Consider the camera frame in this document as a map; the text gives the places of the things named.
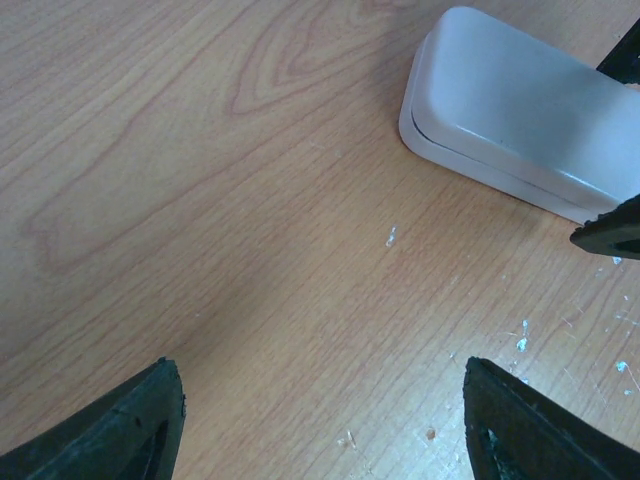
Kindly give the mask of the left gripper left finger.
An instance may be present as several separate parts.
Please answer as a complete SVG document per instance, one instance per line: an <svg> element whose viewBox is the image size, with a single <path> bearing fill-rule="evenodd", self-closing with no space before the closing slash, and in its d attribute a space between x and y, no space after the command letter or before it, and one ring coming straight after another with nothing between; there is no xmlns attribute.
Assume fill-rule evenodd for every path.
<svg viewBox="0 0 640 480"><path fill-rule="evenodd" d="M186 397L161 358L32 440L1 456L3 479L170 479Z"/></svg>

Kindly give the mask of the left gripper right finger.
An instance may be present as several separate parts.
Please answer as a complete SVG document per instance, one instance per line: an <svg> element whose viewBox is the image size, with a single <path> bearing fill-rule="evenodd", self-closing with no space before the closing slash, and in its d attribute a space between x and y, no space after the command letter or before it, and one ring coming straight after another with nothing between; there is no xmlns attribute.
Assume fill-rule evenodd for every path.
<svg viewBox="0 0 640 480"><path fill-rule="evenodd" d="M463 385L476 479L637 479L639 453L492 361L471 357Z"/></svg>

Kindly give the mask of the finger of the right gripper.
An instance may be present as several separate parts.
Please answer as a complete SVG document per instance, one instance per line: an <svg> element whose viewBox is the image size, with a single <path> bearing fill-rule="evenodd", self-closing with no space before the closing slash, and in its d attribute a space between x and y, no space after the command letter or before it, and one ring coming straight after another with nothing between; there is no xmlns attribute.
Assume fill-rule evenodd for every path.
<svg viewBox="0 0 640 480"><path fill-rule="evenodd" d="M615 47L600 62L596 70L625 85L640 81L640 21L622 36Z"/></svg>
<svg viewBox="0 0 640 480"><path fill-rule="evenodd" d="M570 242L588 253L638 260L639 214L639 196L635 196L586 221L571 234Z"/></svg>

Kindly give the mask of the pink glasses case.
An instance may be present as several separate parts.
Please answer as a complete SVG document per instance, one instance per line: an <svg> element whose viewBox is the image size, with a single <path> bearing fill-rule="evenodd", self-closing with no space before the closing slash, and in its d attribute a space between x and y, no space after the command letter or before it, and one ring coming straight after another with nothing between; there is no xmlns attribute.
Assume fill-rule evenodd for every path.
<svg viewBox="0 0 640 480"><path fill-rule="evenodd" d="M639 192L639 94L479 10L420 44L399 117L415 154L571 221Z"/></svg>

